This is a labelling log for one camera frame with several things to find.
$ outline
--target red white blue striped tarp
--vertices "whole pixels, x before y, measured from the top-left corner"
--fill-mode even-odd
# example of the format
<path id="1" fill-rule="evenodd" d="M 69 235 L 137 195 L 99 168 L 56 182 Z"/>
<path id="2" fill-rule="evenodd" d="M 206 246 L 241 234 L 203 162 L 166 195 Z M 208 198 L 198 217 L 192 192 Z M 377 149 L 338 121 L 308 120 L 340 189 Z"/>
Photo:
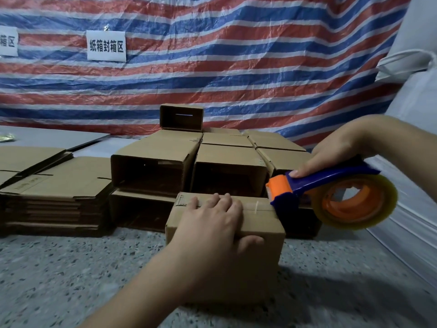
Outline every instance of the red white blue striped tarp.
<path id="1" fill-rule="evenodd" d="M 206 126 L 262 128 L 311 148 L 384 112 L 375 84 L 410 0 L 0 0 L 19 32 L 0 58 L 0 125 L 146 135 L 162 103 Z M 86 30 L 125 31 L 126 64 L 86 59 Z"/>

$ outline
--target white paper sign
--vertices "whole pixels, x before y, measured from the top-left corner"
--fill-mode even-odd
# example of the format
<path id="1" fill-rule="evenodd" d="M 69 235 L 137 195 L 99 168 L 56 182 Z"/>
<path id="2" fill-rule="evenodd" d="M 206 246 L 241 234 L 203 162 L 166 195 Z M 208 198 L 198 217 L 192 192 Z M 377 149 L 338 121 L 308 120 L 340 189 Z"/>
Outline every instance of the white paper sign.
<path id="1" fill-rule="evenodd" d="M 0 25 L 0 55 L 18 56 L 18 31 L 16 27 Z"/>
<path id="2" fill-rule="evenodd" d="M 126 62 L 126 33 L 121 31 L 87 31 L 88 60 Z"/>

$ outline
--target forearm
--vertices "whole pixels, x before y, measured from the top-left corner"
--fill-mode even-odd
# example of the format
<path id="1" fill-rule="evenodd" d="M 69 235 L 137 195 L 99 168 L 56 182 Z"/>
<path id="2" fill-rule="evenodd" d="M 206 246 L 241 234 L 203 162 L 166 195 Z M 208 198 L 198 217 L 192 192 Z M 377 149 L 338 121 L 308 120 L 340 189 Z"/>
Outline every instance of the forearm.
<path id="1" fill-rule="evenodd" d="M 91 315 L 80 328 L 154 328 L 183 304 L 187 287 L 173 268 L 179 260 L 162 252 L 121 289 L 107 304 Z"/>
<path id="2" fill-rule="evenodd" d="M 437 136 L 383 115 L 375 117 L 369 126 L 375 152 L 437 202 Z"/>

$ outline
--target speckled gray floor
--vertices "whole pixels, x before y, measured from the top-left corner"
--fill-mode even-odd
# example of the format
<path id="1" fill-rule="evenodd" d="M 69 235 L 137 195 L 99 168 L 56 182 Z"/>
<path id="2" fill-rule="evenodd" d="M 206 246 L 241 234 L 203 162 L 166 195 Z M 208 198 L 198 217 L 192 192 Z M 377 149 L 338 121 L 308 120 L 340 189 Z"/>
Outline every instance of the speckled gray floor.
<path id="1" fill-rule="evenodd" d="M 180 308 L 162 327 L 435 327 L 433 296 L 371 238 L 287 240 L 263 306 Z M 0 327 L 74 327 L 164 246 L 158 233 L 0 239 Z"/>

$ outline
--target hand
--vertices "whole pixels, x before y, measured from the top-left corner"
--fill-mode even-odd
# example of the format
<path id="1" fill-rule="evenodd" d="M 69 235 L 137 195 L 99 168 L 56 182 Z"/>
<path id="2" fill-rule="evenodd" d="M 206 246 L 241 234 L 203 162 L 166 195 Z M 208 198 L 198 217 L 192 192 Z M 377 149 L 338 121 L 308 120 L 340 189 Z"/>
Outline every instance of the hand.
<path id="1" fill-rule="evenodd" d="M 361 155 L 367 158 L 376 155 L 372 148 L 369 129 L 372 124 L 385 118 L 384 115 L 368 115 L 357 118 L 338 128 L 322 140 L 312 152 L 312 158 L 298 170 L 290 173 L 292 177 L 304 177 L 324 168 Z"/>
<path id="2" fill-rule="evenodd" d="M 198 199 L 193 198 L 166 248 L 184 263 L 191 290 L 225 270 L 249 246 L 264 244 L 258 236 L 234 240 L 243 205 L 229 193 L 222 198 L 214 194 L 201 208 L 197 206 Z"/>

